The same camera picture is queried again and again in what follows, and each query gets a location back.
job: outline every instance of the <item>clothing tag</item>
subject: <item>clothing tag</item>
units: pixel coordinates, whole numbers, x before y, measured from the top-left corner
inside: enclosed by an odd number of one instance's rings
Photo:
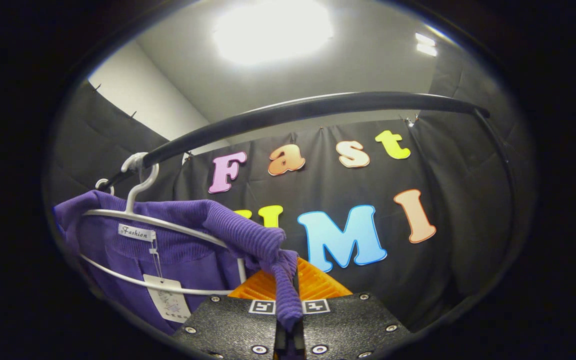
[[[119,235],[150,243],[156,238],[155,230],[146,230],[145,228],[128,226],[123,223],[119,223]]]
[[[179,281],[170,280],[169,278],[164,278],[162,284],[162,278],[159,276],[143,274],[143,280],[148,284],[182,289]],[[190,317],[190,309],[188,309],[184,294],[173,294],[172,292],[151,289],[150,287],[148,287],[148,293],[163,319],[184,323]]]

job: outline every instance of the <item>tag string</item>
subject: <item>tag string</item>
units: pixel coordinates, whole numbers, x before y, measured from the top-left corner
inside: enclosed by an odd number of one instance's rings
[[[157,237],[154,234],[152,234],[152,250],[150,251],[152,253],[152,259],[154,261],[155,264],[155,269],[157,271],[157,276],[159,276],[159,278],[161,279],[161,283],[164,283],[164,275],[162,272],[162,261],[160,260],[160,253],[157,252]]]

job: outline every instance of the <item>peach letter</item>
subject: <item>peach letter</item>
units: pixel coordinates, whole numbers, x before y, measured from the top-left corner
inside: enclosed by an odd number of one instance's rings
[[[286,171],[295,171],[301,169],[306,164],[299,151],[299,146],[294,143],[281,146],[270,154],[270,165],[268,165],[268,174],[272,176],[281,175]]]
[[[411,231],[409,240],[412,244],[428,240],[437,232],[437,228],[430,225],[428,221],[421,201],[419,201],[420,196],[421,191],[418,189],[410,189],[400,192],[394,198],[395,203],[398,203],[404,208],[404,212],[408,218]]]
[[[365,167],[370,164],[370,157],[362,151],[364,146],[358,141],[339,141],[334,149],[341,155],[339,161],[345,167]]]

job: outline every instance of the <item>white wall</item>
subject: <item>white wall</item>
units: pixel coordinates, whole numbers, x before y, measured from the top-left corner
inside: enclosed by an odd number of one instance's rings
[[[208,120],[153,64],[136,41],[130,41],[88,77],[106,100],[169,141],[209,124]],[[222,140],[194,154],[230,145]]]

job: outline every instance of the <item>foam letter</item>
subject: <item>foam letter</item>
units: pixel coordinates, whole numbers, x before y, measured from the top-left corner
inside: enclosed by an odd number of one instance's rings
[[[437,232],[437,228],[430,225],[428,221],[421,201],[419,201],[420,196],[421,191],[410,189],[400,192],[394,197],[395,203],[401,205],[404,208],[404,212],[406,212],[411,231],[409,240],[412,244],[428,240]]]
[[[243,216],[246,219],[250,219],[250,217],[252,216],[251,210],[234,210],[234,212]]]
[[[270,205],[259,209],[259,216],[263,218],[266,228],[279,228],[279,214],[284,212],[281,205]]]
[[[375,208],[372,205],[359,205],[350,209],[343,232],[323,211],[306,212],[297,217],[297,223],[306,228],[308,237],[308,262],[323,272],[332,269],[332,262],[326,260],[326,248],[339,266],[350,264],[350,257],[357,244],[354,263],[366,265],[383,260],[388,253],[382,249],[373,219]]]
[[[339,161],[345,167],[365,167],[370,164],[370,157],[367,153],[363,152],[364,146],[359,142],[353,141],[339,141],[336,144],[336,152],[339,156]]]
[[[246,153],[240,151],[226,156],[215,157],[212,162],[214,164],[214,176],[208,192],[210,194],[227,192],[233,187],[233,185],[228,183],[228,176],[230,176],[231,180],[237,178],[237,173],[240,171],[240,164],[238,163],[246,162]]]
[[[299,146],[294,143],[281,146],[270,154],[270,165],[268,174],[272,176],[281,175],[286,171],[301,169],[306,164],[306,159],[302,157]]]
[[[390,130],[384,130],[384,132],[375,137],[375,140],[382,143],[384,148],[386,148],[386,153],[395,159],[405,159],[410,156],[408,148],[400,148],[398,141],[401,139],[402,135],[393,134]]]

